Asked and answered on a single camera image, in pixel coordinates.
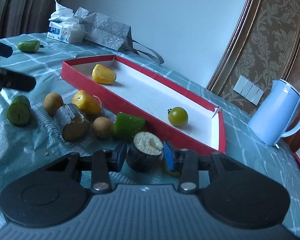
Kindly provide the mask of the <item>green cherry tomato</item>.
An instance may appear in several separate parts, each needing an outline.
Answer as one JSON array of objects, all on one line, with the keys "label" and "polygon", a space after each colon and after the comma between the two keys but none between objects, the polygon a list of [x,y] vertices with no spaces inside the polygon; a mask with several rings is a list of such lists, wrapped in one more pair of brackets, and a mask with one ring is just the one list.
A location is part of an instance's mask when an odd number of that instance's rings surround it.
[{"label": "green cherry tomato", "polygon": [[188,123],[189,116],[185,109],[174,107],[168,109],[168,120],[175,127],[182,127]]}]

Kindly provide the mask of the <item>yellow pepper half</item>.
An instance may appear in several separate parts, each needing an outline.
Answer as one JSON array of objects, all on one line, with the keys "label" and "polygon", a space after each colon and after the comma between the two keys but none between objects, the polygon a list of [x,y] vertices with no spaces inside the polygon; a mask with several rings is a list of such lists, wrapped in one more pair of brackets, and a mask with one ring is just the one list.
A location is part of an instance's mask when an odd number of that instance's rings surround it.
[{"label": "yellow pepper half", "polygon": [[104,85],[112,85],[116,80],[116,73],[101,64],[95,65],[91,76],[95,82]]}]

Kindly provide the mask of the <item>green cucumber end piece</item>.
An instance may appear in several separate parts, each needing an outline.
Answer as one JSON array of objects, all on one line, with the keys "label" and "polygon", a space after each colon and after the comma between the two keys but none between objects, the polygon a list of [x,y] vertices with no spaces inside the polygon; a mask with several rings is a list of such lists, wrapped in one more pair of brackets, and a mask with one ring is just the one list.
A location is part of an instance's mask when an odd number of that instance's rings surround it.
[{"label": "green cucumber end piece", "polygon": [[20,42],[17,48],[23,53],[36,53],[40,48],[44,48],[38,40],[28,40]]}]

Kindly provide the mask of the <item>small brown longan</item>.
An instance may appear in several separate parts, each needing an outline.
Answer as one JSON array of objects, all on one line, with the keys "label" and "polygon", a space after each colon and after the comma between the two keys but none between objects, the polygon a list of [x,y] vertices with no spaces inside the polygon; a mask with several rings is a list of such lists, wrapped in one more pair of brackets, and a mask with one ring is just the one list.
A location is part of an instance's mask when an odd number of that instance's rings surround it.
[{"label": "small brown longan", "polygon": [[106,139],[113,136],[114,123],[106,117],[98,117],[93,122],[93,133],[99,138]]}]

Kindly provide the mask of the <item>cucumber slice piece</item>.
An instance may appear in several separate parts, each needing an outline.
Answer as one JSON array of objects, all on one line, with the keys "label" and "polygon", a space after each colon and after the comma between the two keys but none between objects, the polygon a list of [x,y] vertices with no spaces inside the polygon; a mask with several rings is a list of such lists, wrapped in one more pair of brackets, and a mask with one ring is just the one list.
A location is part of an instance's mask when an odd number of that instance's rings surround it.
[{"label": "cucumber slice piece", "polygon": [[31,105],[24,95],[16,95],[6,111],[7,119],[15,126],[26,126],[31,119]]}]

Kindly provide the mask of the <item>green cucumber chunk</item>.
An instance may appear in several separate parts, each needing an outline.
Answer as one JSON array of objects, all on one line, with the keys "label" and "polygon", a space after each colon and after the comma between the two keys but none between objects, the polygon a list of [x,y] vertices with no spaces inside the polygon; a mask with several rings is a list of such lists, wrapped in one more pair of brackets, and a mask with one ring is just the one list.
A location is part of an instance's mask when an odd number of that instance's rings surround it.
[{"label": "green cucumber chunk", "polygon": [[144,118],[120,112],[115,120],[114,137],[131,141],[144,129],[145,123]]}]

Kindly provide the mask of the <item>teal checked tablecloth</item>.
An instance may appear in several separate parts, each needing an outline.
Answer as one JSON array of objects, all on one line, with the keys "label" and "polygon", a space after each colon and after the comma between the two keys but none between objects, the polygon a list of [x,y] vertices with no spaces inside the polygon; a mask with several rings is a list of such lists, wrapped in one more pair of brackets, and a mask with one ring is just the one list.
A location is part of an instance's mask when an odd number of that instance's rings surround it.
[{"label": "teal checked tablecloth", "polygon": [[[17,45],[28,40],[38,40],[44,48],[36,53],[21,52]],[[13,48],[13,55],[7,59],[0,57],[0,67],[34,76],[37,84],[26,94],[31,103],[32,119],[25,127],[12,125],[6,117],[7,108],[18,92],[12,89],[0,91],[0,192],[15,179],[69,152],[90,155],[98,149],[115,147],[114,141],[99,140],[93,133],[73,143],[65,142],[54,119],[43,108],[43,100],[51,92],[60,94],[67,103],[76,92],[61,78],[63,61],[108,55],[110,49],[88,41],[66,44],[48,39],[46,34],[23,34],[4,38],[2,43]],[[131,52],[124,52],[122,56],[222,108],[227,155],[288,190],[290,208],[283,223],[293,234],[300,236],[300,166],[288,145],[281,141],[278,147],[268,147],[248,127],[249,115],[178,72]],[[0,228],[4,225],[0,211]]]}]

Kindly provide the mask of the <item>brown longan fruit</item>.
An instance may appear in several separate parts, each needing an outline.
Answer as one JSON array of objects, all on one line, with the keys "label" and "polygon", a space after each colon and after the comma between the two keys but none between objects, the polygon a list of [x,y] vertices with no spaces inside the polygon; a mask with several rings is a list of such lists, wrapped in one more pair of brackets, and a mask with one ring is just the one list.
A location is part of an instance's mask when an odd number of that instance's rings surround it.
[{"label": "brown longan fruit", "polygon": [[54,116],[57,110],[64,105],[61,95],[49,93],[44,98],[43,107],[50,116]]}]

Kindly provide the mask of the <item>yellow pepper piece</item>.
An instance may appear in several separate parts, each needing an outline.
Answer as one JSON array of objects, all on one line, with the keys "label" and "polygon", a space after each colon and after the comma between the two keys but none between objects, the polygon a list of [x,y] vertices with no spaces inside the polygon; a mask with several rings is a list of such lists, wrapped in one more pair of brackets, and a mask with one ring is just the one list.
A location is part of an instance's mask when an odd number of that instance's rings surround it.
[{"label": "yellow pepper piece", "polygon": [[75,93],[71,102],[86,115],[99,115],[102,112],[101,104],[85,90]]}]

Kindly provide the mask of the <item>tissue pack with cat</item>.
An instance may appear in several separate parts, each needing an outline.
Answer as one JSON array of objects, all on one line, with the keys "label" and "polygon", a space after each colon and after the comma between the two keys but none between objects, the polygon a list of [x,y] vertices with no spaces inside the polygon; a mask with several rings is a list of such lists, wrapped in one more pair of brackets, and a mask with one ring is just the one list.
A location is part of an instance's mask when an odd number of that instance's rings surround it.
[{"label": "tissue pack with cat", "polygon": [[55,11],[49,18],[47,38],[67,44],[80,43],[84,37],[84,25],[80,17],[76,17],[72,9],[55,0]]}]

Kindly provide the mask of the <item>red shallow cardboard tray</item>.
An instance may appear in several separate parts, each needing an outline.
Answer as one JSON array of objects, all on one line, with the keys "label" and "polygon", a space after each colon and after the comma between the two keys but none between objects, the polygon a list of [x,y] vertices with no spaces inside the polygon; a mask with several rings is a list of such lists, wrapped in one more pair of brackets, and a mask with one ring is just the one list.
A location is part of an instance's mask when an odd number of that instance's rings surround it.
[{"label": "red shallow cardboard tray", "polygon": [[[112,85],[92,79],[96,64],[113,70],[117,78]],[[145,129],[176,148],[189,148],[200,155],[226,152],[222,112],[216,105],[184,87],[118,55],[102,55],[66,60],[61,77],[77,89],[96,96],[112,113],[127,113],[146,120]],[[188,123],[175,127],[168,120],[168,109],[181,107]]]}]

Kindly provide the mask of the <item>light blue electric kettle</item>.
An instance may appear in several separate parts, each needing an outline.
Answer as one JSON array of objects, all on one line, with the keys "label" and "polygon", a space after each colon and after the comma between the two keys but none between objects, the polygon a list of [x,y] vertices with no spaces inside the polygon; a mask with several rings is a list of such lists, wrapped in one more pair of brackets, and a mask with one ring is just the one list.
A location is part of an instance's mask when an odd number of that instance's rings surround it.
[{"label": "light blue electric kettle", "polygon": [[271,92],[248,122],[255,135],[268,146],[300,130],[300,120],[288,129],[300,106],[300,93],[283,79],[273,80]]}]

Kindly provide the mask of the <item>grey patterned paper bag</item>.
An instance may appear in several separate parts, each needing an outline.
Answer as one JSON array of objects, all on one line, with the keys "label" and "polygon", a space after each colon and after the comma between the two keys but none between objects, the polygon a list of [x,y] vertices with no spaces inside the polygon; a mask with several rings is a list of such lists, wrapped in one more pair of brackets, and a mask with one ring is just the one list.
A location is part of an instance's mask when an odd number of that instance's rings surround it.
[{"label": "grey patterned paper bag", "polygon": [[132,39],[131,26],[100,12],[89,11],[82,7],[77,9],[75,16],[84,25],[85,40],[115,51],[129,50],[138,55],[143,54],[158,64],[165,62],[162,56],[151,48],[147,47],[147,51],[143,51],[133,47],[134,43],[140,43]]}]

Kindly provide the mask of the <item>white wall switch panel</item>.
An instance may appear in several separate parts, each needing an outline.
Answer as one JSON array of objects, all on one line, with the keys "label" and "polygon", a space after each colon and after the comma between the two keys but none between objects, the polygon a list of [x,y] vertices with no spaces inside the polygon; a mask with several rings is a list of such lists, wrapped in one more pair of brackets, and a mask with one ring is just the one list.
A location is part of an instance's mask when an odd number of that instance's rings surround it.
[{"label": "white wall switch panel", "polygon": [[264,91],[262,89],[257,87],[257,85],[253,84],[243,75],[238,78],[234,86],[234,91],[243,96],[255,106],[258,105],[264,94]]}]

